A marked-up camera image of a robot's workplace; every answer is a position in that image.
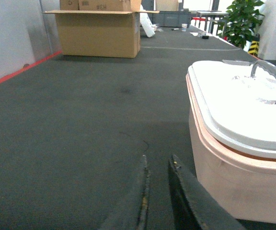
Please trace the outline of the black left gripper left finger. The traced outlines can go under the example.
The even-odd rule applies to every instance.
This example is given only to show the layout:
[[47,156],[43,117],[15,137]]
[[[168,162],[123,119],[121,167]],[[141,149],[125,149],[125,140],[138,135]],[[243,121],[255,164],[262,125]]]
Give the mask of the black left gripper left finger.
[[145,230],[147,228],[150,195],[150,169],[147,156],[142,155],[134,170],[130,190],[107,216],[101,230]]

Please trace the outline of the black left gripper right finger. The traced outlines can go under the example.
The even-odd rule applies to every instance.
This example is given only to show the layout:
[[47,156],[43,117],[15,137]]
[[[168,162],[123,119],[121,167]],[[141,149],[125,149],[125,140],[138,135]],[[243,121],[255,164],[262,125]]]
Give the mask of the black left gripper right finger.
[[169,190],[177,230],[244,230],[173,154],[168,163]]

